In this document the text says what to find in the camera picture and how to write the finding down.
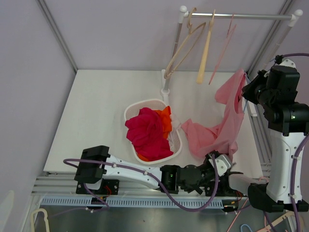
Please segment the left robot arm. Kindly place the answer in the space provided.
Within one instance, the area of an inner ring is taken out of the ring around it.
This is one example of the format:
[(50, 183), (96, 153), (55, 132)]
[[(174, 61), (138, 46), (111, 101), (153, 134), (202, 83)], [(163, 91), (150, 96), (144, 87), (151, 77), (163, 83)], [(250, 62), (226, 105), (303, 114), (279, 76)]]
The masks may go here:
[(203, 164), (184, 167), (164, 165), (161, 167), (143, 166), (124, 161), (109, 154), (109, 147), (99, 145), (82, 151), (83, 162), (77, 166), (74, 179), (86, 183), (88, 190), (94, 194), (103, 191), (104, 177), (140, 183), (151, 189), (159, 189), (162, 183), (169, 193), (177, 194), (180, 189), (190, 193), (202, 194), (201, 188), (223, 176), (232, 167), (226, 154), (212, 151), (205, 156)]

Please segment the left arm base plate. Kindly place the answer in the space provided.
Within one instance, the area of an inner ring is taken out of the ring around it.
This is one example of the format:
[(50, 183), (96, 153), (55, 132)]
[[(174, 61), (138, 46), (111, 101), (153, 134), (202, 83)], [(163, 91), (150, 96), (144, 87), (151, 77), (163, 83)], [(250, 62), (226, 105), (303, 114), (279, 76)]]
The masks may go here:
[(86, 186), (94, 195), (100, 197), (100, 200), (98, 200), (96, 197), (92, 196), (90, 206), (87, 208), (93, 211), (101, 210), (102, 208), (106, 207), (106, 204), (104, 204), (102, 201), (107, 203), (107, 200), (110, 196), (118, 195), (119, 180), (102, 179), (95, 184), (86, 184)]

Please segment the magenta t shirt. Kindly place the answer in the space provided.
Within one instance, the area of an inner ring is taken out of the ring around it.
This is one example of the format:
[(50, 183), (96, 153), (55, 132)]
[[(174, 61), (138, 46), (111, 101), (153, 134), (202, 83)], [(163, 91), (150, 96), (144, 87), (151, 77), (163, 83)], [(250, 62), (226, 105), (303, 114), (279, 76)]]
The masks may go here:
[(154, 110), (143, 107), (139, 114), (125, 122), (128, 128), (126, 138), (133, 144), (135, 151), (145, 157), (157, 158), (164, 145), (171, 150), (169, 142), (163, 138), (162, 123)]

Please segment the beige hanger of orange shirt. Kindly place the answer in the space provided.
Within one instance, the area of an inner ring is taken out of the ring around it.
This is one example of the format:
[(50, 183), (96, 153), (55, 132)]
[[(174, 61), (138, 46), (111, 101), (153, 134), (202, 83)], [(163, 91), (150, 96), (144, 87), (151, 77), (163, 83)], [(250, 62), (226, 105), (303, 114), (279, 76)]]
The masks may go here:
[(212, 13), (212, 18), (208, 26), (208, 33), (207, 33), (207, 38), (201, 58), (201, 63), (197, 75), (197, 84), (202, 84), (204, 80), (204, 73), (205, 73), (205, 68), (206, 68), (206, 63), (207, 63), (207, 57), (208, 57), (208, 51), (209, 51), (209, 46), (210, 46), (210, 40), (211, 40), (211, 34), (212, 34), (212, 28), (213, 28), (213, 23), (214, 23), (214, 15), (215, 15), (215, 10)]

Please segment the beige hanger of white shirt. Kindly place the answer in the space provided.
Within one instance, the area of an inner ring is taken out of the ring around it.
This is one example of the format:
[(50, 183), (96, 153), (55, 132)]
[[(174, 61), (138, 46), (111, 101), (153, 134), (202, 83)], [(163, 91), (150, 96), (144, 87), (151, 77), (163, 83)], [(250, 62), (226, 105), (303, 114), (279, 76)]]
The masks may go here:
[[(179, 22), (178, 32), (176, 35), (176, 43), (174, 44), (174, 51), (172, 53), (172, 57), (165, 68), (164, 79), (170, 80), (172, 75), (179, 69), (179, 67), (184, 63), (189, 54), (192, 52), (197, 42), (200, 40), (202, 35), (204, 34), (205, 28), (207, 27), (206, 22), (202, 22), (199, 25), (193, 25), (192, 18), (193, 14), (197, 12), (197, 8), (192, 8), (191, 11), (182, 12), (182, 22)], [(180, 41), (180, 32), (182, 29), (183, 21), (186, 18), (186, 28), (187, 34), (184, 39)]]

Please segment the blue wire hanger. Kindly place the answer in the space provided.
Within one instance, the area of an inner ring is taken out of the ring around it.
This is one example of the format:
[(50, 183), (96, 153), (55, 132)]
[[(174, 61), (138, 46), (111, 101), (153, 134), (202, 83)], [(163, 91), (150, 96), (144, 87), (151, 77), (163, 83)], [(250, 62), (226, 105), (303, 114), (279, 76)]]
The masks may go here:
[[(245, 73), (245, 80), (246, 80), (246, 84), (249, 84), (251, 82), (246, 73)], [(246, 112), (247, 105), (248, 105), (248, 100), (244, 99), (243, 113)]]

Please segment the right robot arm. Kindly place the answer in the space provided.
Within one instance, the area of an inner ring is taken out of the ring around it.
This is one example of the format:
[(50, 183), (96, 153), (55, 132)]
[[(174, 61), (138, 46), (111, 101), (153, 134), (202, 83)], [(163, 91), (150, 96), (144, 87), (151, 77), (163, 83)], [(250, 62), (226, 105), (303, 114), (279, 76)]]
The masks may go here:
[(236, 190), (246, 195), (255, 209), (272, 212), (307, 212), (300, 175), (303, 147), (309, 139), (309, 107), (295, 101), (300, 74), (294, 67), (274, 65), (261, 70), (242, 88), (242, 96), (264, 109), (271, 141), (269, 182), (259, 184), (243, 174), (232, 174), (220, 183), (224, 195)]

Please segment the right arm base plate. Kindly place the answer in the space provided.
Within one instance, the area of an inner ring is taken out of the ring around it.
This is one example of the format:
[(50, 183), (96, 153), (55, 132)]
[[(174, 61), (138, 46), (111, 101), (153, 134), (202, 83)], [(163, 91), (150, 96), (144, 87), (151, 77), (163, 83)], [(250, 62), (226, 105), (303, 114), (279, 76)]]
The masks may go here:
[[(205, 185), (198, 187), (198, 193), (201, 196), (205, 196), (208, 200), (211, 198), (214, 192), (215, 181), (210, 181)], [(226, 214), (232, 212), (240, 213), (242, 210), (248, 208), (244, 206), (241, 208), (240, 203), (242, 202), (245, 195), (238, 190), (232, 189), (226, 181), (219, 181), (215, 197), (211, 201), (210, 205), (220, 205), (220, 210)]]

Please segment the pink garment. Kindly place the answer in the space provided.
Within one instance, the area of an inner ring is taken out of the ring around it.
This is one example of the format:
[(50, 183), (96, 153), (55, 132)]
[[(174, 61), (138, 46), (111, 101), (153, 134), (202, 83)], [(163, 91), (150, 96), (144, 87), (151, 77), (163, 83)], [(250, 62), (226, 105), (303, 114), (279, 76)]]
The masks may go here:
[(212, 151), (233, 158), (238, 150), (237, 137), (244, 119), (242, 88), (246, 73), (238, 69), (215, 93), (215, 100), (225, 105), (224, 116), (218, 125), (204, 127), (188, 119), (181, 125), (188, 140), (189, 151), (195, 158), (202, 158)]

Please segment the orange t shirt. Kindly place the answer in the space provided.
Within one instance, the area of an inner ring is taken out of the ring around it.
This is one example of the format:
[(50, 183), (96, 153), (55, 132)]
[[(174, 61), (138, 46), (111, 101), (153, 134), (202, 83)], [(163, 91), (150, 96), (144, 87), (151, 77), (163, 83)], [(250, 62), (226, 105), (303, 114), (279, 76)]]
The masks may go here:
[[(163, 110), (154, 110), (161, 119), (162, 123), (162, 132), (163, 132), (163, 138), (168, 141), (169, 134), (172, 132), (172, 124), (171, 124), (171, 109), (169, 106), (165, 107)], [(151, 157), (145, 157), (142, 154), (138, 153), (138, 158), (142, 161), (145, 162), (150, 162), (150, 161), (157, 161), (157, 160), (162, 160), (165, 159), (173, 154), (173, 152), (170, 150), (167, 152), (167, 146), (163, 146), (164, 150), (162, 149), (160, 152), (160, 155), (155, 158), (153, 155)]]

